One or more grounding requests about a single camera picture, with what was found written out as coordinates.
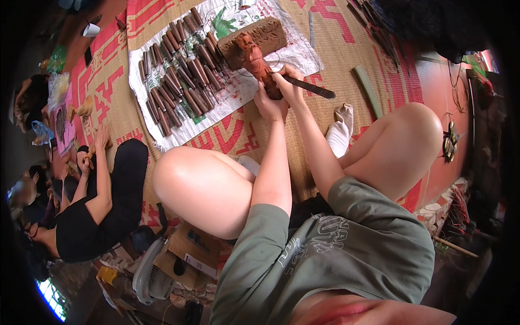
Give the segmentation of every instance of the pink cloth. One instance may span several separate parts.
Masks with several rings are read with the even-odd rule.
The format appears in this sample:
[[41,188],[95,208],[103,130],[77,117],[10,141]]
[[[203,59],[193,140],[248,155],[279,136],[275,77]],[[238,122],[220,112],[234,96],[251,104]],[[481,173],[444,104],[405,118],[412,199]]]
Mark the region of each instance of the pink cloth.
[[74,120],[72,123],[69,123],[68,121],[64,122],[64,128],[65,132],[63,134],[63,141],[60,141],[58,138],[58,132],[56,131],[56,113],[61,109],[67,111],[67,108],[72,103],[72,87],[69,86],[69,90],[67,91],[67,95],[65,96],[65,99],[61,103],[61,105],[58,107],[57,110],[53,112],[54,116],[54,135],[56,136],[56,141],[58,143],[58,154],[60,157],[63,157],[69,150],[72,148],[72,145],[74,144],[74,139],[76,137],[76,129],[74,127]]

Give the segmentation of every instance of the white sock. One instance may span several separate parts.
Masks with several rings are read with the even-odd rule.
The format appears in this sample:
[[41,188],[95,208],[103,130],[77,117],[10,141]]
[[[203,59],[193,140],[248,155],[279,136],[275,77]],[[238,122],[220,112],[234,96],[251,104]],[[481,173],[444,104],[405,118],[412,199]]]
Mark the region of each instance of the white sock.
[[241,155],[240,157],[237,155],[229,154],[227,155],[231,159],[235,160],[239,164],[245,167],[248,171],[251,172],[251,174],[258,176],[258,171],[260,170],[260,165],[254,160],[253,158],[247,156],[247,155]]
[[343,104],[334,112],[336,122],[329,126],[325,139],[336,157],[342,157],[348,149],[348,141],[354,129],[354,108]]

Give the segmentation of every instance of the mobile phone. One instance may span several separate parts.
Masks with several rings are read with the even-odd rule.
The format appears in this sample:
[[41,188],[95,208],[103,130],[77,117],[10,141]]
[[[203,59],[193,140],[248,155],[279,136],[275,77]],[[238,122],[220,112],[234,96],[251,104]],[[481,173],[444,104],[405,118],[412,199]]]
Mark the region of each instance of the mobile phone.
[[88,67],[90,62],[92,61],[92,52],[90,51],[90,46],[85,51],[85,66]]

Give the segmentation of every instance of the knife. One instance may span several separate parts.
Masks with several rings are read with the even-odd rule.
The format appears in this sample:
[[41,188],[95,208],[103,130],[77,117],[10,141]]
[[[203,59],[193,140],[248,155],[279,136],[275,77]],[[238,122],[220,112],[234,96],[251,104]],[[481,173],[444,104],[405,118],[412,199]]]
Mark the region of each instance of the knife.
[[308,90],[311,93],[315,93],[316,95],[319,95],[321,97],[325,97],[326,99],[334,99],[334,98],[336,98],[336,94],[334,92],[328,90],[328,89],[321,88],[321,87],[315,86],[313,84],[309,84],[307,82],[295,79],[293,77],[289,77],[286,74],[284,74],[282,77],[285,80],[287,80],[287,82],[289,82],[289,83],[291,83],[291,84],[293,84],[295,86],[298,86],[300,88],[303,88],[305,90]]

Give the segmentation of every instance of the woven mat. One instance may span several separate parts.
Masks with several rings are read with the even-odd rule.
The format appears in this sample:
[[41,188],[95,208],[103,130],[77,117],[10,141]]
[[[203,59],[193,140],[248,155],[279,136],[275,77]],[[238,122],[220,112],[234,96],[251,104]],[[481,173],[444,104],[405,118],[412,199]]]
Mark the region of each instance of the woven mat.
[[[344,102],[354,106],[355,129],[351,143],[373,122],[370,104],[351,72],[352,68],[360,64],[370,78],[383,113],[389,113],[410,101],[423,102],[411,49],[406,48],[408,62],[400,57],[403,71],[397,71],[345,2],[338,1],[336,5],[334,0],[279,1],[307,38],[308,12],[313,12],[316,51],[325,70],[306,77],[306,81],[336,92],[334,100],[304,92],[306,102],[323,133],[334,122],[333,111]],[[116,147],[123,141],[138,138],[148,146],[150,156],[142,203],[142,222],[150,227],[159,226],[159,213],[155,205],[158,200],[151,187],[151,171],[160,153],[153,147],[153,139],[146,131],[135,96],[128,85],[128,49],[140,48],[164,26],[200,2],[128,1],[127,11],[118,16],[126,21],[126,33],[119,31],[114,20],[90,46],[93,61],[89,67],[86,68],[84,59],[81,59],[71,75],[73,105],[79,106],[86,96],[92,95],[96,106],[88,119],[82,121],[76,117],[76,136],[80,145],[93,142],[92,131],[102,122],[110,128],[112,141],[116,144],[108,152],[110,168],[113,166]],[[286,135],[293,191],[297,199],[304,200],[316,190],[292,112],[288,116]],[[267,124],[261,119],[254,103],[249,102],[203,131],[187,145],[227,154],[247,154],[260,162],[266,141]],[[415,208],[419,186],[420,182],[399,201],[410,211]],[[166,210],[166,213],[169,224],[176,225],[178,218],[171,211]]]

